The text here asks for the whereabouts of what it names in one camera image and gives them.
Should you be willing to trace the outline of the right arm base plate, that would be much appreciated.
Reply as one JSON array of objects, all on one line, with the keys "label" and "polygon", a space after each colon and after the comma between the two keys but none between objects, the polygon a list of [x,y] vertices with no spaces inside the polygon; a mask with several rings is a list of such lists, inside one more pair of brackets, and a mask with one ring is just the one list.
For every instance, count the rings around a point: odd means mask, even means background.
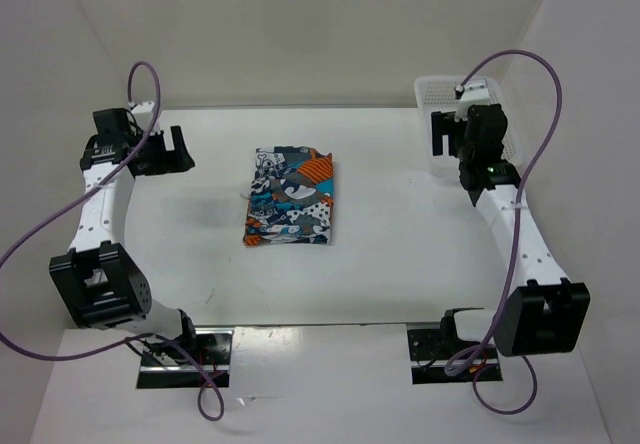
[{"label": "right arm base plate", "polygon": [[481,371],[479,382],[503,380],[498,354],[492,347],[487,348],[469,370],[448,376],[444,372],[446,362],[473,342],[462,341],[456,335],[444,337],[439,323],[408,325],[406,334],[414,385],[471,383],[478,371]]}]

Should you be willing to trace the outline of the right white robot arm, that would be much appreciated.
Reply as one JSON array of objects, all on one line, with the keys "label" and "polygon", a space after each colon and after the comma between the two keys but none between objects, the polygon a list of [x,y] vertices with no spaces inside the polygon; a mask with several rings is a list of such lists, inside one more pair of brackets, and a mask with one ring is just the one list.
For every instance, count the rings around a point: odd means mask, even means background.
[{"label": "right white robot arm", "polygon": [[507,268],[488,328],[505,357],[572,351],[591,301],[552,257],[528,207],[524,180],[503,156],[507,117],[498,104],[431,115],[432,151],[458,161],[459,182],[488,224]]}]

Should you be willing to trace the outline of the colourful patterned shorts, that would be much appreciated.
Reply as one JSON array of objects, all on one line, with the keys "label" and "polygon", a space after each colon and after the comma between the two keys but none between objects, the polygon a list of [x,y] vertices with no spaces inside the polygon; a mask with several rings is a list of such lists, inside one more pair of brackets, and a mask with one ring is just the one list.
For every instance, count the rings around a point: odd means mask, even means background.
[{"label": "colourful patterned shorts", "polygon": [[255,151],[245,246],[327,244],[333,208],[331,154],[306,146],[260,147]]}]

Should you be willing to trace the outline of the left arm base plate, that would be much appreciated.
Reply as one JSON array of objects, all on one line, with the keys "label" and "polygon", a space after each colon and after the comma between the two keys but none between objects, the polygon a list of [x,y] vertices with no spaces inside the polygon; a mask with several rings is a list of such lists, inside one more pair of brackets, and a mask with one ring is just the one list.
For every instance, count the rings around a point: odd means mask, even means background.
[{"label": "left arm base plate", "polygon": [[[227,388],[234,331],[232,328],[197,327],[191,357],[213,378],[219,388]],[[137,389],[196,389],[206,380],[169,344],[143,344],[136,382]]]}]

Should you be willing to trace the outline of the white plastic basket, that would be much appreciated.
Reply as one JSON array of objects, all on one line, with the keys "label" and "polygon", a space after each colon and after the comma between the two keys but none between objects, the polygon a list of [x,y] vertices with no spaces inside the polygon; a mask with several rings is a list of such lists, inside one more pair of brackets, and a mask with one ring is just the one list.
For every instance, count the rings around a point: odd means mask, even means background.
[{"label": "white plastic basket", "polygon": [[[464,75],[421,76],[414,81],[414,93],[421,118],[421,132],[427,153],[428,172],[449,182],[458,180],[458,160],[448,154],[448,137],[443,138],[442,141],[444,155],[433,155],[431,114],[436,111],[451,112],[456,110],[457,100],[454,88],[464,77]],[[481,83],[487,90],[490,103],[501,104],[505,115],[508,116],[502,91],[495,79],[475,75],[465,87]],[[524,163],[524,152],[510,119],[503,144],[503,158],[520,167]]]}]

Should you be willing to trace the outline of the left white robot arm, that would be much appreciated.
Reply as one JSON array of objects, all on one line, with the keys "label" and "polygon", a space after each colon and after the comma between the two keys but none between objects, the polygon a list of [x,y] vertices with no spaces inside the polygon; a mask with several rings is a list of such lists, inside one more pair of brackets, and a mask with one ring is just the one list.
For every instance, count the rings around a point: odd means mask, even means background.
[{"label": "left white robot arm", "polygon": [[124,247],[136,178],[186,172],[195,165],[180,127],[171,129],[172,150],[163,131],[143,135],[154,107],[147,101],[94,112],[96,133],[80,160],[89,198],[67,252],[51,258],[49,274],[77,327],[149,333],[154,353],[185,364],[200,349],[191,319],[153,298],[148,279]]}]

